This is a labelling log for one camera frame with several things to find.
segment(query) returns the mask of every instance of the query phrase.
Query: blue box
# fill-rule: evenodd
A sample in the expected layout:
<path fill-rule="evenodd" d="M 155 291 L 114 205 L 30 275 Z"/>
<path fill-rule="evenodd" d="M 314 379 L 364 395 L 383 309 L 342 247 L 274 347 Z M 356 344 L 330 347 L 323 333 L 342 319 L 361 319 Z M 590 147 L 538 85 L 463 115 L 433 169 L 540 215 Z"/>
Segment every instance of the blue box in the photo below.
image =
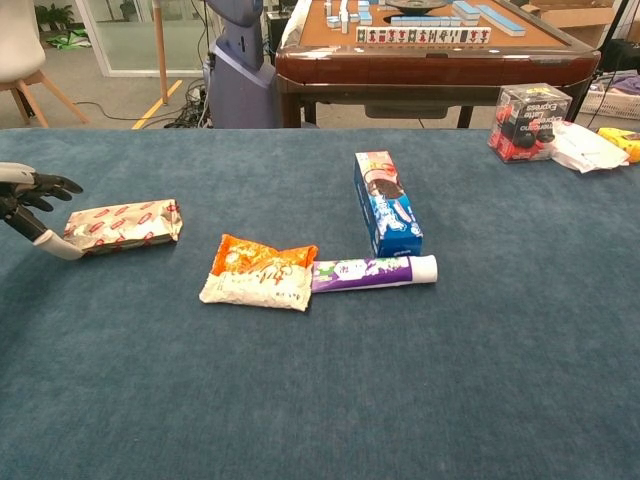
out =
<path fill-rule="evenodd" d="M 422 230 L 389 152 L 356 153 L 354 182 L 375 256 L 419 256 Z"/>

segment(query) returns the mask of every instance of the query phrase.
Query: chip bag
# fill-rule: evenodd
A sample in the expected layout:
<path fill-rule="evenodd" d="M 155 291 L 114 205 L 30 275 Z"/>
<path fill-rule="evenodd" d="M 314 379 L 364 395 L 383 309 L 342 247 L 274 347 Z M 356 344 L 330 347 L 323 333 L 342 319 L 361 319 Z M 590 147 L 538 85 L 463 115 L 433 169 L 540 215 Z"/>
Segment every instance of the chip bag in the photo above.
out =
<path fill-rule="evenodd" d="M 225 234 L 200 300 L 304 312 L 317 253 L 315 245 L 278 251 Z"/>

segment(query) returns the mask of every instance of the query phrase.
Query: floor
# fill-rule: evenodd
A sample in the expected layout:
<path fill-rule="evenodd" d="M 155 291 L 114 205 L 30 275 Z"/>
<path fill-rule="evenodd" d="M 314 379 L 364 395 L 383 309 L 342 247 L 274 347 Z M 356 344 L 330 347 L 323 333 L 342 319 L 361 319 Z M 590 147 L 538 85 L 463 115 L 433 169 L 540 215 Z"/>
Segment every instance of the floor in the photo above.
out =
<path fill-rule="evenodd" d="M 96 105 L 79 105 L 91 122 L 83 125 L 42 85 L 34 85 L 32 92 L 39 102 L 52 128 L 102 128 L 130 129 L 140 116 L 149 110 L 160 97 L 157 78 L 106 78 L 103 77 L 92 49 L 60 51 L 47 49 L 47 62 L 43 71 L 74 102 L 96 102 L 102 106 L 107 118 Z M 169 79 L 171 86 L 176 80 Z M 171 96 L 169 105 L 162 106 L 145 125 L 146 128 L 162 128 L 165 123 L 179 115 L 185 104 L 185 93 L 191 82 L 198 78 L 183 78 L 182 84 Z M 449 109 L 446 118 L 431 120 L 387 120 L 371 119 L 364 114 L 362 106 L 318 105 L 317 123 L 320 128 L 455 128 L 458 107 Z M 479 107 L 474 111 L 472 128 L 489 128 L 495 112 L 494 107 Z M 580 114 L 577 122 L 592 127 L 610 126 L 636 129 L 637 120 Z M 36 120 L 31 126 L 37 127 Z M 9 92 L 0 92 L 0 128 L 24 127 L 20 114 Z"/>

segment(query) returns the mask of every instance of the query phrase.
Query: red and silver wrapper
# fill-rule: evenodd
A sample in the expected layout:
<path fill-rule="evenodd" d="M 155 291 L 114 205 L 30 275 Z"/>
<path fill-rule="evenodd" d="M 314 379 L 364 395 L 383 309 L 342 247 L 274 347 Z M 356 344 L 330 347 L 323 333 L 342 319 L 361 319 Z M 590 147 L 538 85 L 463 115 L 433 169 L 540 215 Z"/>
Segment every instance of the red and silver wrapper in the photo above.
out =
<path fill-rule="evenodd" d="M 74 212 L 64 240 L 85 253 L 110 253 L 129 248 L 177 242 L 182 229 L 174 199 L 113 205 Z"/>

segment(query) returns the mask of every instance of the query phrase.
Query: brown tabletop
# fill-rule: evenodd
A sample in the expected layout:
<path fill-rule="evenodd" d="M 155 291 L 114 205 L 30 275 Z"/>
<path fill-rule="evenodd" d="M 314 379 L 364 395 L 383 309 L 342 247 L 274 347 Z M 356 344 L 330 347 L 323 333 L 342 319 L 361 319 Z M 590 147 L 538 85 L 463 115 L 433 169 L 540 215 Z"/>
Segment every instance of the brown tabletop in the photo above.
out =
<path fill-rule="evenodd" d="M 596 49 L 506 1 L 467 1 L 490 6 L 524 27 L 525 35 L 509 36 L 481 18 L 479 28 L 491 27 L 485 44 L 362 43 L 356 38 L 359 24 L 350 23 L 343 34 L 327 26 L 323 0 L 299 1 L 276 56 L 285 126 L 300 125 L 305 102 L 473 106 L 495 104 L 501 85 L 544 82 L 573 98 L 588 88 L 599 60 Z M 339 6 L 334 0 L 333 11 Z M 357 1 L 349 0 L 348 8 L 357 12 Z M 378 5 L 370 12 L 370 28 L 391 28 L 386 19 L 399 14 Z M 452 16 L 451 5 L 430 15 Z M 467 126 L 468 119 L 461 123 Z"/>

